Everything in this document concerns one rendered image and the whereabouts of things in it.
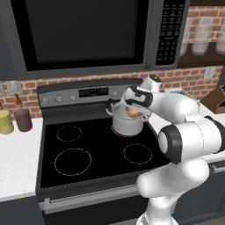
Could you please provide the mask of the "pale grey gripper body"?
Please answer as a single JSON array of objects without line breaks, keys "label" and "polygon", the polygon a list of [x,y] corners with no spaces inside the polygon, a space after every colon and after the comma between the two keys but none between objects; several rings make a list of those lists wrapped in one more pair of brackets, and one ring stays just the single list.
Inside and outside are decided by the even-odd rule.
[{"label": "pale grey gripper body", "polygon": [[124,99],[121,99],[120,100],[120,104],[123,105],[123,106],[125,106],[125,108],[127,109],[127,111],[129,109],[134,109],[138,113],[141,113],[143,115],[146,115],[146,116],[151,116],[152,115],[152,112],[149,111],[148,109],[144,109],[144,108],[141,108],[141,107],[137,107],[135,105],[128,105]]}]

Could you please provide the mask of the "yellow orange squash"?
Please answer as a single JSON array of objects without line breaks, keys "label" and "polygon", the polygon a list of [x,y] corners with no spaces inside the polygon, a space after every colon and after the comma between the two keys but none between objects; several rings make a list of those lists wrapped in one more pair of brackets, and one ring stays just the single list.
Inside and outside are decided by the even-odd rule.
[{"label": "yellow orange squash", "polygon": [[127,110],[127,113],[128,113],[128,115],[129,115],[131,118],[136,118],[136,117],[139,116],[139,112],[138,112],[137,110],[133,109],[133,108],[129,108],[129,109]]}]

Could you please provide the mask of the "black stove with hob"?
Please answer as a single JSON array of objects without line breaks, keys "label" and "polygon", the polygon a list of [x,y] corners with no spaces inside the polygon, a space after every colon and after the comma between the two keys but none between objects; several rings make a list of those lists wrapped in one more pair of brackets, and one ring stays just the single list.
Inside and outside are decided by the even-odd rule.
[{"label": "black stove with hob", "polygon": [[[58,200],[135,185],[139,174],[168,164],[149,124],[136,136],[113,132],[105,111],[139,78],[55,83],[37,89],[43,116],[36,195],[46,225],[135,225],[148,202],[138,193],[115,200],[44,207]],[[48,104],[42,99],[48,98]]]}]

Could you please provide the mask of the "brown knife block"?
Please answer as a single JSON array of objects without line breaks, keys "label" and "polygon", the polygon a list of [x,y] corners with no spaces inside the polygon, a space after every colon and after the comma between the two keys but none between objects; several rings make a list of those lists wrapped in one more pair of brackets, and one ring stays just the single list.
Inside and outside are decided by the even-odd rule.
[{"label": "brown knife block", "polygon": [[200,103],[214,114],[225,113],[225,85],[216,87]]}]

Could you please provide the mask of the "white jar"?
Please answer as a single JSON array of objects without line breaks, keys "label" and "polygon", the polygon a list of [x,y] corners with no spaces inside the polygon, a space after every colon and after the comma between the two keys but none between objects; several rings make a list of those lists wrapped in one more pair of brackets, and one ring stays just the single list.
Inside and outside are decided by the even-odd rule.
[{"label": "white jar", "polygon": [[211,17],[199,17],[195,35],[192,41],[193,54],[203,55],[207,51],[212,27]]},{"label": "white jar", "polygon": [[215,45],[215,50],[218,54],[225,54],[225,22],[221,26]]},{"label": "white jar", "polygon": [[181,48],[180,48],[180,53],[179,53],[180,57],[185,55],[185,52],[186,52],[186,49],[187,49],[187,46],[188,46],[188,35],[189,35],[189,30],[188,30],[188,28],[186,28],[185,32],[184,32],[183,39],[182,39],[182,45],[181,45]]}]

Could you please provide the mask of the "grey black microwave oven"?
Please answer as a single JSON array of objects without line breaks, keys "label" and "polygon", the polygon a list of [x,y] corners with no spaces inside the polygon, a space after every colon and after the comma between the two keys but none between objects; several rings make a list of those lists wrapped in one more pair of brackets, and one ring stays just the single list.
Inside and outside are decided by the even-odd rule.
[{"label": "grey black microwave oven", "polygon": [[149,0],[0,0],[0,81],[175,69],[190,0],[163,0],[144,68]]}]

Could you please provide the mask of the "dark grey drawer front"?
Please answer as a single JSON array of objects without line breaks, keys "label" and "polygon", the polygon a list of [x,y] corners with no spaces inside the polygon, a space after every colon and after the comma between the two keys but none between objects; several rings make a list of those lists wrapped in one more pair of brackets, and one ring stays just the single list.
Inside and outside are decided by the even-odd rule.
[{"label": "dark grey drawer front", "polygon": [[225,172],[213,173],[212,164],[223,167],[225,160],[210,163],[207,181],[178,199],[172,216],[179,225],[194,225],[225,216]]}]

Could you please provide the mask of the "dark maroon bottle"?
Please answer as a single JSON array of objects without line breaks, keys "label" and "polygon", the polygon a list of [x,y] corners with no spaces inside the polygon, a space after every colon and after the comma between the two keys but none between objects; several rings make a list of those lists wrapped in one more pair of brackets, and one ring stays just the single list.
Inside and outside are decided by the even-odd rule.
[{"label": "dark maroon bottle", "polygon": [[14,118],[17,122],[18,130],[21,132],[28,132],[33,128],[29,110],[23,107],[23,103],[18,94],[15,95],[15,98]]}]

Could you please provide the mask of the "yellow bottle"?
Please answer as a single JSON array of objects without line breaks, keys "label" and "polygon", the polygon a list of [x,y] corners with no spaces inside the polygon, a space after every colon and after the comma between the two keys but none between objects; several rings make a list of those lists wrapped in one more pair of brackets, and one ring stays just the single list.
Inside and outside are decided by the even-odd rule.
[{"label": "yellow bottle", "polygon": [[14,130],[11,114],[0,104],[0,134],[10,134]]}]

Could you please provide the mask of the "dark grey cupboard door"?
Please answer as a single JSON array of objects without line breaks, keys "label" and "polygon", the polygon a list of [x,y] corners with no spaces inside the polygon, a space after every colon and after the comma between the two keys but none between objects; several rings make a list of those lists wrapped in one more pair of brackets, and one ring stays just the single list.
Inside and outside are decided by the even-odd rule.
[{"label": "dark grey cupboard door", "polygon": [[37,198],[0,202],[0,225],[45,225]]}]

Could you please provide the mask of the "white wall outlet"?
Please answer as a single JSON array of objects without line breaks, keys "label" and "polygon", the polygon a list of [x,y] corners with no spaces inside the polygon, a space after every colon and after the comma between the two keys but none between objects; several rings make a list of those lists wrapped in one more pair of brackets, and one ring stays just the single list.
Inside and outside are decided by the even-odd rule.
[{"label": "white wall outlet", "polygon": [[214,74],[214,70],[215,70],[215,66],[207,67],[204,73],[204,78],[205,79],[212,78]]}]

